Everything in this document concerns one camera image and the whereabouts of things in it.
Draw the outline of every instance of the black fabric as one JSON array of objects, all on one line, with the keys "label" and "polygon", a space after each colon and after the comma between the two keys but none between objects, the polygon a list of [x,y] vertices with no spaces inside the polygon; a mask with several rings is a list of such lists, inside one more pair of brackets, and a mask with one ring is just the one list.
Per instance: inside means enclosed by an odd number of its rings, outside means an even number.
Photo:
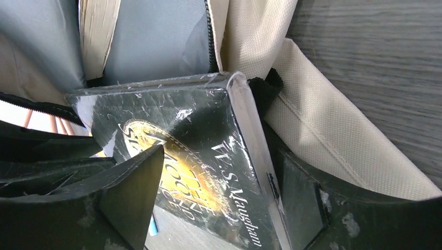
[{"label": "black fabric", "polygon": [[0,161],[0,197],[47,195],[115,166],[112,158],[83,158],[34,163]]},{"label": "black fabric", "polygon": [[273,100],[278,96],[284,87],[284,82],[276,69],[270,69],[265,80],[253,78],[249,80],[249,87],[255,98],[256,108],[261,118],[265,116]]},{"label": "black fabric", "polygon": [[0,121],[0,161],[34,163],[87,158],[101,151],[90,136],[70,136],[26,129]]}]

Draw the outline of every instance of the wood grain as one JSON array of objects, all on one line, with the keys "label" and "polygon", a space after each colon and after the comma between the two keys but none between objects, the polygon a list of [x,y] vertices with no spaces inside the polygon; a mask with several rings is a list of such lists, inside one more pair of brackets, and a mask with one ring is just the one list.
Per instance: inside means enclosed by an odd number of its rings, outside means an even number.
[{"label": "wood grain", "polygon": [[442,188],[442,1],[300,0],[287,37]]}]

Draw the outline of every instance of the gray fabric lining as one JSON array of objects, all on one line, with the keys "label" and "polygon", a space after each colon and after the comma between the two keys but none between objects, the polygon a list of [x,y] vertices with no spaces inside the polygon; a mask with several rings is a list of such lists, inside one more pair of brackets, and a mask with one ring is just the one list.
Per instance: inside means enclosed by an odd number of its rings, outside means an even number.
[{"label": "gray fabric lining", "polygon": [[204,1],[125,0],[105,66],[105,84],[208,73],[208,53]]},{"label": "gray fabric lining", "polygon": [[75,1],[0,1],[0,33],[60,91],[85,87]]}]

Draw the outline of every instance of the book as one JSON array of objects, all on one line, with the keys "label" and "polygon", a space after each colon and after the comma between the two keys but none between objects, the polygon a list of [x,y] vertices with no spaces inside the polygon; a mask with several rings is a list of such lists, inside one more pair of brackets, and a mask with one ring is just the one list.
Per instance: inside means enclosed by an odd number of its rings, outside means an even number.
[{"label": "book", "polygon": [[109,55],[121,0],[79,0],[78,23],[86,80],[100,78]]},{"label": "book", "polygon": [[290,249],[275,171],[243,73],[97,87],[67,100],[117,162],[164,145],[156,206],[242,249]]}]

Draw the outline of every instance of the gray wood surface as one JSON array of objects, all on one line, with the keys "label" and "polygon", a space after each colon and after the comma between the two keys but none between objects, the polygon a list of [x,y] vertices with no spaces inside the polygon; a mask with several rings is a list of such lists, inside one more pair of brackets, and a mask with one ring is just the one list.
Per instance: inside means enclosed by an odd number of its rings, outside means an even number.
[{"label": "gray wood surface", "polygon": [[300,0],[287,37],[442,188],[441,0]]},{"label": "gray wood surface", "polygon": [[158,234],[148,235],[145,250],[240,250],[162,208],[154,208],[154,217]]}]

